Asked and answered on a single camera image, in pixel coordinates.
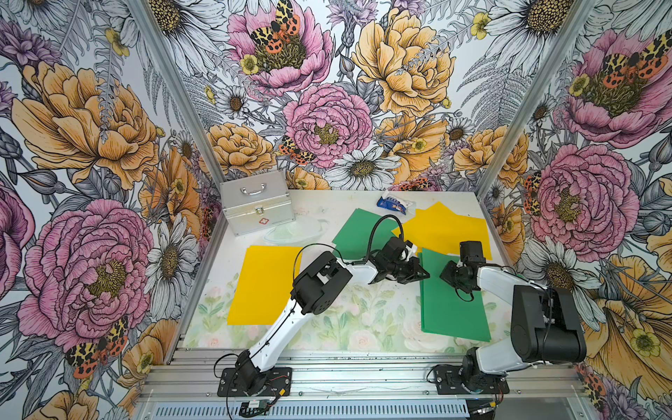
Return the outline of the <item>large green paper sheet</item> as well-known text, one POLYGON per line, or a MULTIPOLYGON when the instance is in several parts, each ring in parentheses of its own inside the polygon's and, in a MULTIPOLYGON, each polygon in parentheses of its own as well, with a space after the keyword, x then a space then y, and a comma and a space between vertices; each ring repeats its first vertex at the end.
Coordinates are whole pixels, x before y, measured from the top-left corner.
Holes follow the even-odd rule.
POLYGON ((440 278, 446 265, 456 263, 457 258, 423 250, 420 260, 430 274, 420 282, 422 331, 469 341, 491 341, 481 293, 456 290, 440 278))

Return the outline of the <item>yellow paper sheet top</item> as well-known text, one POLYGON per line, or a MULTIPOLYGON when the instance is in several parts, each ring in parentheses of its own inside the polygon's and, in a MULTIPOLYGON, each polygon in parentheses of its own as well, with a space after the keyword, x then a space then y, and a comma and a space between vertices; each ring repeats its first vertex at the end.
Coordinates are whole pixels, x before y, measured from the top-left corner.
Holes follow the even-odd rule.
POLYGON ((444 255, 459 255, 460 243, 480 242, 486 260, 492 260, 488 225, 484 219, 456 215, 443 203, 435 203, 402 224, 404 238, 421 250, 444 255))

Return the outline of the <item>yellow paper sheet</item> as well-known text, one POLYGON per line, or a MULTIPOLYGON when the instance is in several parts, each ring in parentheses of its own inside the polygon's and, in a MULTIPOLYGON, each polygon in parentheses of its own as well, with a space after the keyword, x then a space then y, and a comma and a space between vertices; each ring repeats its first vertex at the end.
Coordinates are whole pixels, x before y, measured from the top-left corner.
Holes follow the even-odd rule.
POLYGON ((250 246, 229 309, 229 326, 271 326, 290 298, 299 247, 250 246))
POLYGON ((459 255, 460 243, 480 242, 486 260, 492 260, 488 225, 484 219, 456 215, 443 203, 435 203, 402 224, 404 238, 421 250, 444 255, 459 255))

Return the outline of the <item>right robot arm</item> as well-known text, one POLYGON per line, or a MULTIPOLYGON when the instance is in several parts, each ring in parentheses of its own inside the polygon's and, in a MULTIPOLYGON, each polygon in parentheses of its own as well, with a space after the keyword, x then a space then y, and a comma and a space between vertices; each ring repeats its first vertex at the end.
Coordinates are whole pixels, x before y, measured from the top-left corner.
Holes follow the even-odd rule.
POLYGON ((440 278, 470 297, 489 292, 511 306, 509 337, 471 348, 460 366, 436 371, 439 387, 462 394, 509 391, 512 372, 546 364, 576 364, 587 355, 586 340, 574 297, 568 290, 519 278, 480 262, 448 262, 440 278))

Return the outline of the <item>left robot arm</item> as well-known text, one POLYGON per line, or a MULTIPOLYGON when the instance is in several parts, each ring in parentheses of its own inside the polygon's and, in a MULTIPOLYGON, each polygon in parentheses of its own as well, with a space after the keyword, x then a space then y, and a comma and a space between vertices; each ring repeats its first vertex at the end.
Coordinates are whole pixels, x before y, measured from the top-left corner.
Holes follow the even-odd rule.
POLYGON ((254 396, 271 381, 271 370, 301 327, 324 313, 351 283, 374 285, 383 280, 400 285, 430 277, 416 255, 418 247, 399 237, 390 238, 381 250, 367 250, 360 260, 344 260, 334 247, 316 257, 292 279, 290 297, 276 322, 251 348, 241 352, 229 388, 254 396))

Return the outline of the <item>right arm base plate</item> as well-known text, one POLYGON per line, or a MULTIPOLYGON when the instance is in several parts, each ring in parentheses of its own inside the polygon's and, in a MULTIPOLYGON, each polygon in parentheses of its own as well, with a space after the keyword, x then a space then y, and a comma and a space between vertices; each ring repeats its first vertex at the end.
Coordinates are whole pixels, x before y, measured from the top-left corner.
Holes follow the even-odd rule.
POLYGON ((465 373, 461 366, 441 364, 432 368, 428 381, 439 395, 507 395, 510 392, 505 376, 465 373))

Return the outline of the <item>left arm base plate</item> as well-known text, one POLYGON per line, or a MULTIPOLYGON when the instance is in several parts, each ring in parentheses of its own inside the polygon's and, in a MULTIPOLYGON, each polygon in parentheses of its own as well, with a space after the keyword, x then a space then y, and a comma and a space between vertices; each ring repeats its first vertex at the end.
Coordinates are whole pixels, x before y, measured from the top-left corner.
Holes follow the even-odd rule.
POLYGON ((288 397, 292 388, 293 369, 276 367, 257 372, 253 367, 241 371, 224 369, 217 390, 218 397, 288 397))

